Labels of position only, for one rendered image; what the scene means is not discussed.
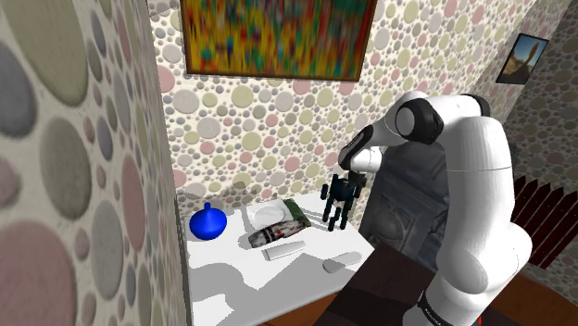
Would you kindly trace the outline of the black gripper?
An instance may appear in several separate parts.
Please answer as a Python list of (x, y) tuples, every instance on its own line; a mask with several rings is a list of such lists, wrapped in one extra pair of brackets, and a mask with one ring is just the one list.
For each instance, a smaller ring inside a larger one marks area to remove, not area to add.
[[(341, 230), (346, 228), (349, 213), (353, 211), (353, 206), (366, 184), (365, 174), (349, 172), (344, 178), (334, 174), (331, 185), (322, 185), (320, 199), (325, 201), (322, 220), (329, 221), (330, 232), (334, 230), (336, 224), (339, 224)], [(342, 205), (336, 207), (334, 213), (331, 213), (332, 207), (339, 203)]]

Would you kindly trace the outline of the grey oval remote control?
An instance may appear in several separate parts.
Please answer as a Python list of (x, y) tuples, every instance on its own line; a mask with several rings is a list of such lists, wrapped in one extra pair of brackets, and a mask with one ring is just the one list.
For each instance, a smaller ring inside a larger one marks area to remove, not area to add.
[(356, 266), (361, 262), (362, 255), (357, 251), (346, 252), (336, 257), (330, 257), (322, 261), (322, 268), (330, 274), (340, 270), (356, 271)]

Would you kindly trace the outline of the white remote control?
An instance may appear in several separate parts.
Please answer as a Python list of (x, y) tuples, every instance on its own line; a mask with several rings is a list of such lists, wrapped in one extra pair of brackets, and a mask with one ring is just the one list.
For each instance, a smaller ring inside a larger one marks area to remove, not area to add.
[(296, 242), (292, 242), (292, 243), (287, 243), (287, 244), (279, 244), (267, 249), (263, 250), (264, 256), (268, 261), (272, 261), (281, 257), (287, 257), (290, 256), (294, 253), (297, 253), (301, 250), (303, 250), (304, 248), (306, 248), (307, 245), (304, 241), (296, 241)]

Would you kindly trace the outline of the white plate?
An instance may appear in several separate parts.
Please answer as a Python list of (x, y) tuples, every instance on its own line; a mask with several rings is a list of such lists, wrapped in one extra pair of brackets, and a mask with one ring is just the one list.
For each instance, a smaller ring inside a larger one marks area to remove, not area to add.
[(276, 199), (258, 203), (246, 208), (248, 220), (255, 230), (261, 230), (272, 224), (292, 219), (292, 215), (283, 202)]

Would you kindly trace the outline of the white table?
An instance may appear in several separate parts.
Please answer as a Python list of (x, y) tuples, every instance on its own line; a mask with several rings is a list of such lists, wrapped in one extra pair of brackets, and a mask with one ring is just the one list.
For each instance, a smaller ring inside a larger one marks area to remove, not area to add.
[(247, 237), (254, 229), (246, 208), (235, 209), (214, 240), (186, 235), (194, 326), (258, 326), (340, 291), (361, 266), (328, 273), (323, 260), (348, 252), (367, 259), (372, 253), (352, 225), (328, 231), (321, 220), (325, 203), (319, 194), (301, 194), (294, 200), (311, 225), (291, 238), (304, 242), (305, 248), (286, 257), (267, 260), (262, 248), (249, 245)]

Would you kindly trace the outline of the dark robot stand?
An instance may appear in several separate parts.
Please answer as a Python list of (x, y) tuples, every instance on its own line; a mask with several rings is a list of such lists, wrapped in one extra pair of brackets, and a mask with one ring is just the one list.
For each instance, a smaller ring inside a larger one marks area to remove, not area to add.
[(380, 244), (312, 326), (402, 326), (434, 274)]

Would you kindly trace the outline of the blue vase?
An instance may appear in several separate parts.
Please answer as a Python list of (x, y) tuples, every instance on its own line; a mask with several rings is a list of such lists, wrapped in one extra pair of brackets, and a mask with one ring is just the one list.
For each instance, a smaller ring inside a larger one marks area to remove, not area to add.
[(214, 208), (209, 202), (195, 212), (189, 219), (190, 232), (200, 240), (209, 241), (218, 238), (227, 226), (226, 214)]

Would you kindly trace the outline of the dark red slatted fence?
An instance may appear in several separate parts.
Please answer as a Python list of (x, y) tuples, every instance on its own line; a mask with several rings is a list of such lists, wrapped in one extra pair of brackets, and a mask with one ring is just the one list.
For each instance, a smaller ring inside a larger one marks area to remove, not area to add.
[(552, 190), (549, 183), (528, 182), (524, 176), (514, 182), (514, 191), (511, 220), (531, 236), (529, 262), (545, 270), (578, 235), (578, 192)]

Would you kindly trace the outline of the colourful wall picture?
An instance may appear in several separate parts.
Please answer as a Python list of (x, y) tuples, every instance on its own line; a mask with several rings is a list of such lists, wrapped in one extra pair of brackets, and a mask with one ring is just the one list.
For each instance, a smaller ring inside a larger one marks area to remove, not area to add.
[(356, 82), (377, 0), (180, 0), (189, 74)]

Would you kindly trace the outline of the small dark-framed wall picture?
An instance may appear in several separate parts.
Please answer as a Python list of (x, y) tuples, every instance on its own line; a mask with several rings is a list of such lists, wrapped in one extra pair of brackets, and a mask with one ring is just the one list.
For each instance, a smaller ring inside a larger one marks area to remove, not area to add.
[(528, 82), (548, 43), (547, 39), (519, 33), (496, 83), (524, 85)]

